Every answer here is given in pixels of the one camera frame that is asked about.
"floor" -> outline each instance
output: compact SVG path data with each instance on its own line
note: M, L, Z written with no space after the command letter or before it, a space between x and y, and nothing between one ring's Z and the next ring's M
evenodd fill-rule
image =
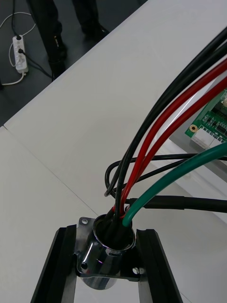
M146 0L97 0L100 23L109 31L112 31L144 2ZM55 0L55 3L59 10L59 19L63 25L62 38L68 47L68 58L65 62L68 68L89 51L95 45L95 42L87 40L81 32L70 0ZM16 1L16 12L29 12L26 0ZM11 13L12 1L2 1L0 23ZM34 22L30 16L18 14L15 17L15 24L17 32L23 34L33 26ZM15 82L19 79L19 74L15 68L11 67L8 59L12 37L11 19L9 18L0 29L0 79L2 83ZM25 36L25 43L26 52L30 57L38 62L47 72L51 73L47 55L36 27ZM50 83L51 79L40 71L30 67L29 74L21 83L7 86L3 91L0 91L0 126Z

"electronic component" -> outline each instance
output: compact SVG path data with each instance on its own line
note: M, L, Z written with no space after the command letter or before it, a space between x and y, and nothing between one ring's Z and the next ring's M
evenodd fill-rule
M221 125L218 125L216 130L220 131L223 134L226 132L226 129L224 127L222 127Z
M201 147L207 149L214 140L214 137L207 133L204 129L200 128L192 137L192 140Z
M225 98L225 100L222 102L224 107L227 107L227 98Z
M222 142L218 141L217 139L214 139L211 143L211 145L209 146L209 148L215 147L217 145L220 145Z
M209 146L209 136L201 139L201 134L208 133L219 141L227 141L227 89L211 100L188 127L185 134L203 148Z

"power strip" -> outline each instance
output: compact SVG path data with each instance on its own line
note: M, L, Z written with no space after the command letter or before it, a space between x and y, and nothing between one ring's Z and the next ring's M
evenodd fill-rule
M23 53L18 52L18 49L20 48L25 52L24 39L22 35L20 35L20 37L20 40L17 39L17 36L13 37L13 51L16 64L15 68L18 73L22 74L28 72L28 65L26 56Z

